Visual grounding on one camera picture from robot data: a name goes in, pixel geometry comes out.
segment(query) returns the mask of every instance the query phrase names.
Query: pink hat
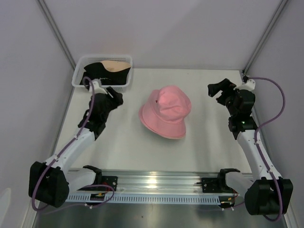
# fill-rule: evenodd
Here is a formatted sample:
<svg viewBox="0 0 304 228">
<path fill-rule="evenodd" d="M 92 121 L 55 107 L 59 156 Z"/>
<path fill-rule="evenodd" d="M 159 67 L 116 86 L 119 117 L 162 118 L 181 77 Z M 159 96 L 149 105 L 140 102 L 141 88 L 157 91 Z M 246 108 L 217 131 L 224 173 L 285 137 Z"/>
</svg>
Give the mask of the pink hat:
<svg viewBox="0 0 304 228">
<path fill-rule="evenodd" d="M 191 102 L 177 86 L 153 90 L 139 110 L 143 125 L 165 138 L 180 139 L 186 135 L 184 118 L 191 111 Z"/>
</svg>

